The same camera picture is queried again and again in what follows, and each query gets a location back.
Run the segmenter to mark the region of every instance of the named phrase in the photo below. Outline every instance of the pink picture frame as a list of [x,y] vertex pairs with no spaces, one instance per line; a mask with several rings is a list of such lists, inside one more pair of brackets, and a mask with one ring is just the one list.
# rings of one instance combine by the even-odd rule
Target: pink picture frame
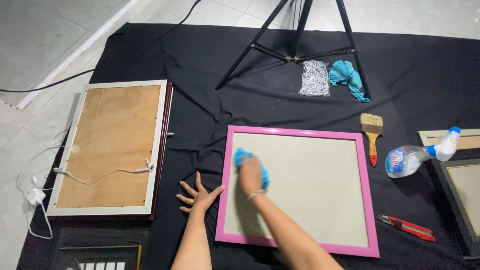
[[354,140],[356,143],[357,155],[358,155],[360,185],[361,185],[361,193],[363,198],[363,208],[365,211],[365,223],[366,223],[367,235],[368,235],[368,247],[325,244],[325,243],[323,244],[320,243],[320,245],[328,253],[355,255],[355,256],[363,256],[363,257],[374,257],[374,258],[380,257],[379,250],[378,250],[377,233],[375,229],[375,219],[373,215],[372,197],[370,194],[370,186],[369,186],[368,173],[367,173],[367,163],[365,159],[365,151],[364,151],[363,138],[361,133],[345,133],[345,132],[312,131],[312,130],[229,125],[228,131],[227,131],[227,145],[225,149],[225,161],[224,161],[223,174],[222,174],[222,184],[225,185],[225,190],[220,195],[220,203],[218,207],[218,219],[217,219],[216,235],[215,235],[216,241],[277,247],[275,241],[271,238],[262,237],[262,236],[253,236],[253,235],[224,233],[225,217],[227,212],[228,183],[229,183],[230,168],[232,163],[232,152],[234,151],[232,149],[233,135],[235,132]]

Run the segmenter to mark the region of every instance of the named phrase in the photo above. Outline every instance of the floor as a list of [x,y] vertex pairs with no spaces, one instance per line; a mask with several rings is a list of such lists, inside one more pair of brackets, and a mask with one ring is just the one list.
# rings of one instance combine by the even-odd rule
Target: floor
[[[344,0],[354,32],[402,33],[480,39],[480,0]],[[0,87],[35,87],[127,0],[0,0]],[[140,0],[122,20],[178,23],[195,0]],[[260,27],[279,0],[203,0],[186,24]],[[294,5],[270,28],[292,29]],[[334,0],[316,0],[307,30],[343,31]],[[95,67],[106,37],[94,43],[57,80]],[[15,269],[32,209],[24,196],[41,186],[56,146],[68,129],[83,84],[90,75],[42,91],[23,111],[0,103],[0,268]],[[25,94],[0,94],[17,104]]]

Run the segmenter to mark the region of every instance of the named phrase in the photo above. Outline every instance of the red box cutter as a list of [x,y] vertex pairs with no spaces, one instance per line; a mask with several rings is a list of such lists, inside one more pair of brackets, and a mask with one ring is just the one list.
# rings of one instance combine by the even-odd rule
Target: red box cutter
[[432,231],[430,231],[427,228],[423,228],[413,223],[399,220],[394,217],[384,216],[384,215],[377,215],[375,218],[377,220],[390,224],[399,230],[416,235],[420,239],[431,241],[431,242],[435,241],[435,238],[432,236]]

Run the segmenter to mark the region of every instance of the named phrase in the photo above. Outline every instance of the wooden brush handle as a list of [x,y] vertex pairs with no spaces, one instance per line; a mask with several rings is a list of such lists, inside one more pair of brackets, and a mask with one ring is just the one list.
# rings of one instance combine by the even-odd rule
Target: wooden brush handle
[[377,137],[380,134],[365,132],[365,135],[367,136],[368,141],[370,142],[368,158],[370,160],[370,164],[375,167],[377,165],[377,146],[375,145],[375,142],[377,141]]

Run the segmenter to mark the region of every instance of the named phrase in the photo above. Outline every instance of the forearm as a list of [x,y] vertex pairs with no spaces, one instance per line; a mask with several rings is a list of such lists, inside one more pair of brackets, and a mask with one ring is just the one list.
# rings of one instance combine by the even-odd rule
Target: forearm
[[252,198],[291,268],[303,270],[342,269],[308,233],[275,206],[265,194]]
[[205,229],[205,213],[192,210],[172,270],[210,270],[212,261]]

